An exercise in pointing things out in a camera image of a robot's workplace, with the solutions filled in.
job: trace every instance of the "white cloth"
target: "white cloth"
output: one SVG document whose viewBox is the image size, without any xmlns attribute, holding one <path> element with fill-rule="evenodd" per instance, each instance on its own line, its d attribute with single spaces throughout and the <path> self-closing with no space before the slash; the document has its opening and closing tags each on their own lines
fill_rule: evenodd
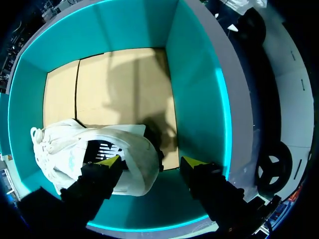
<svg viewBox="0 0 319 239">
<path fill-rule="evenodd" d="M 220 0 L 228 7 L 244 15 L 245 12 L 252 7 L 267 7 L 267 0 Z"/>
<path fill-rule="evenodd" d="M 45 177 L 60 194 L 81 175 L 81 167 L 90 140 L 105 140 L 122 149 L 122 159 L 129 170 L 122 173 L 113 194 L 142 196 L 146 194 L 159 173 L 158 155 L 143 136 L 104 127 L 84 128 L 73 119 L 33 127 L 31 138 L 35 159 Z"/>
</svg>

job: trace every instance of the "teal wall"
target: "teal wall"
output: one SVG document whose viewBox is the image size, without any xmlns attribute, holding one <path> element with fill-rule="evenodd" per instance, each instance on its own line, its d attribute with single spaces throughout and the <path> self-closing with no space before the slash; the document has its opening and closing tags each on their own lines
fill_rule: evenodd
<svg viewBox="0 0 319 239">
<path fill-rule="evenodd" d="M 47 72 L 21 58 L 11 85 L 8 111 L 9 140 L 11 153 L 22 180 L 40 170 L 34 158 L 30 129 L 43 127 L 46 75 Z"/>
<path fill-rule="evenodd" d="M 109 51 L 165 47 L 177 0 L 106 0 L 84 7 L 41 34 L 23 58 L 50 72 Z"/>
<path fill-rule="evenodd" d="M 9 138 L 8 138 L 8 104 L 9 104 L 9 95 L 0 93 L 0 153 L 2 155 L 11 154 Z"/>
<path fill-rule="evenodd" d="M 231 147 L 230 110 L 223 96 L 227 92 L 214 50 L 195 15 L 183 0 L 106 0 L 45 30 L 22 54 L 15 70 L 9 139 L 19 176 L 30 191 L 42 186 L 58 197 L 35 163 L 30 137 L 33 126 L 43 127 L 47 72 L 83 57 L 140 47 L 166 47 L 180 156 L 227 164 Z M 207 215 L 191 198 L 179 170 L 172 170 L 161 173 L 143 197 L 113 195 L 90 224 L 156 231 L 203 218 Z"/>
<path fill-rule="evenodd" d="M 208 36 L 184 1 L 178 3 L 166 52 L 179 154 L 219 163 L 227 172 L 232 131 L 225 81 Z"/>
</svg>

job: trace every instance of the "cardboard bottom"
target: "cardboard bottom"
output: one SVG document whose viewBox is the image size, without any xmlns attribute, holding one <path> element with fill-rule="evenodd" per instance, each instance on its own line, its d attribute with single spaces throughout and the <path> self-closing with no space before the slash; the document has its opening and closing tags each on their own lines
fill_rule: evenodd
<svg viewBox="0 0 319 239">
<path fill-rule="evenodd" d="M 179 167 L 174 101 L 164 49 L 107 52 L 48 73 L 44 126 L 69 118 L 86 127 L 145 124 L 161 139 L 164 170 Z"/>
</svg>

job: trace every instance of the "wheel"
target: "wheel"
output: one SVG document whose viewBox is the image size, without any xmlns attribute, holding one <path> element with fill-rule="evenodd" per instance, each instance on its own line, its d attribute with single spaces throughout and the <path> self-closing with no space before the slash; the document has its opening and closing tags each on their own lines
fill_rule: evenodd
<svg viewBox="0 0 319 239">
<path fill-rule="evenodd" d="M 253 8 L 238 19 L 238 32 L 235 35 L 249 44 L 262 45 L 266 38 L 266 25 L 263 18 Z"/>
<path fill-rule="evenodd" d="M 260 195 L 272 198 L 288 182 L 293 160 L 288 147 L 280 142 L 261 152 L 256 167 L 256 183 Z"/>
</svg>

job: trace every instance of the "floor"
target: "floor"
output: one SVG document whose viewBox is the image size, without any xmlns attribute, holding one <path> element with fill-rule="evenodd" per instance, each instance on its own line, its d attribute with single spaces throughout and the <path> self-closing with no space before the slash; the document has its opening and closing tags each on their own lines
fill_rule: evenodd
<svg viewBox="0 0 319 239">
<path fill-rule="evenodd" d="M 179 167 L 174 100 L 164 49 L 108 52 L 49 72 L 44 127 L 70 118 L 97 128 L 146 124 L 161 135 L 164 170 Z"/>
</svg>

